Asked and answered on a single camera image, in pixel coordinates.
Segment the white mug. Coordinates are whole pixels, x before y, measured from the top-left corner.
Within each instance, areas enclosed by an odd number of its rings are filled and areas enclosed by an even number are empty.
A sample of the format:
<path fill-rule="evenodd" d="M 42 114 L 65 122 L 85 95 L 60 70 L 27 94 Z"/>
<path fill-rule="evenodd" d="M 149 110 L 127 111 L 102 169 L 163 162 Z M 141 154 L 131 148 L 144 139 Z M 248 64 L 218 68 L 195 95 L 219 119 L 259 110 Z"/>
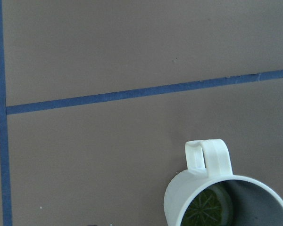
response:
<path fill-rule="evenodd" d="M 170 226 L 283 226 L 283 200 L 265 184 L 233 174 L 223 140 L 185 144 L 187 169 L 167 186 L 164 212 Z"/>

